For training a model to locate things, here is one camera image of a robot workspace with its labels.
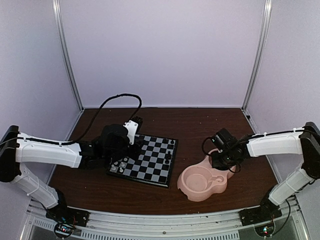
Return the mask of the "black and white chessboard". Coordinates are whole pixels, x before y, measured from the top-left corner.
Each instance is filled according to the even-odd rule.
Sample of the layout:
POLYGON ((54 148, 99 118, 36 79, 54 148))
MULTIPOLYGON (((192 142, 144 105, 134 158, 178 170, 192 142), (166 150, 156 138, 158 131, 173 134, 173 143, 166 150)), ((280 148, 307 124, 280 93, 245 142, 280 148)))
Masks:
POLYGON ((130 181, 168 188, 174 168, 178 140, 143 134, 137 134, 135 139, 143 141, 138 159, 134 160, 126 157, 128 158, 127 162, 124 159, 118 160, 118 166, 115 166, 114 163, 111 164, 107 168, 106 174, 130 181), (168 144, 163 143, 164 139, 168 140, 168 144), (169 164, 165 164, 165 157, 168 151, 171 151, 172 158, 169 164), (125 167, 121 167, 121 162, 125 163, 125 167), (111 171, 112 165, 117 167, 116 172, 111 171))

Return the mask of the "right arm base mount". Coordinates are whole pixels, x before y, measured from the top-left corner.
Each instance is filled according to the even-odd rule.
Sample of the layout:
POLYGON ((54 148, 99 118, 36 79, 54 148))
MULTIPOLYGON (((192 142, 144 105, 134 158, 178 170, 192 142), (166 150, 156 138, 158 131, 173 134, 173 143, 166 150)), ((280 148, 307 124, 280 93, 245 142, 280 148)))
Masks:
POLYGON ((283 214, 280 210, 269 211, 261 206, 245 208, 238 212, 242 226, 255 225, 263 222, 270 222, 283 214))

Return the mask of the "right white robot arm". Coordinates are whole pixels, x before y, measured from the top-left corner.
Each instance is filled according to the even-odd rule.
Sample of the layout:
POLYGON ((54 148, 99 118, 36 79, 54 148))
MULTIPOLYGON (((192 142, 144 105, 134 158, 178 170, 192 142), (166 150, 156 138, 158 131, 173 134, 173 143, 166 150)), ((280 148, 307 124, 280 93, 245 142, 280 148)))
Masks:
POLYGON ((320 130, 314 122, 306 122, 303 127, 292 130, 251 134, 241 139, 222 128, 209 140, 217 149, 205 152, 205 155, 217 170, 230 171, 244 160, 260 156, 302 156, 300 166, 286 180, 271 188, 260 202, 256 216, 261 221, 268 220, 285 200, 320 178, 320 130))

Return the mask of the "black king chess piece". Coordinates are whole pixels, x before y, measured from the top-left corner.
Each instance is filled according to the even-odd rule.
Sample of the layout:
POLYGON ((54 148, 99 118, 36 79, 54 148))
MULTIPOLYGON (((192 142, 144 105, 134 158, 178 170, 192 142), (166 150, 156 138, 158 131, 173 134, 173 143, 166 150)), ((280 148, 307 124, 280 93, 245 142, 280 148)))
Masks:
POLYGON ((171 159, 171 155, 166 154, 166 155, 165 155, 165 159, 164 159, 164 163, 165 163, 166 165, 168 165, 168 164, 170 163, 170 159, 171 159))

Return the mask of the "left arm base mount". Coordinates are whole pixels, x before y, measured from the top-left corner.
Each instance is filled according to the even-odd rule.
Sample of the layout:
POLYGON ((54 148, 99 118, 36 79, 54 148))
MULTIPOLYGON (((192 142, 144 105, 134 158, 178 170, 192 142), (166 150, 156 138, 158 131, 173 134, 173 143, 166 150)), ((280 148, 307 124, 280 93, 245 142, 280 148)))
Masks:
POLYGON ((46 210, 46 218, 70 227, 86 227, 90 213, 85 210, 67 208, 65 212, 46 210))

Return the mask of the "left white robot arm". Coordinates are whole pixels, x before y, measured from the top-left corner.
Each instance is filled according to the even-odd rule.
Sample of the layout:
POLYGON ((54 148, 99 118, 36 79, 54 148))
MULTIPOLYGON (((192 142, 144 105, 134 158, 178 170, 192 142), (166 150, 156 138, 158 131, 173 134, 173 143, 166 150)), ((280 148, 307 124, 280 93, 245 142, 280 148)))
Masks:
POLYGON ((72 211, 64 194, 40 180, 26 163, 87 170, 107 168, 125 157, 139 156, 141 143, 135 140, 139 129, 139 123, 129 120, 123 125, 105 126, 92 141, 53 141, 19 132, 18 126, 12 125, 0 141, 0 180, 18 185, 50 214, 67 222, 72 218, 72 211))

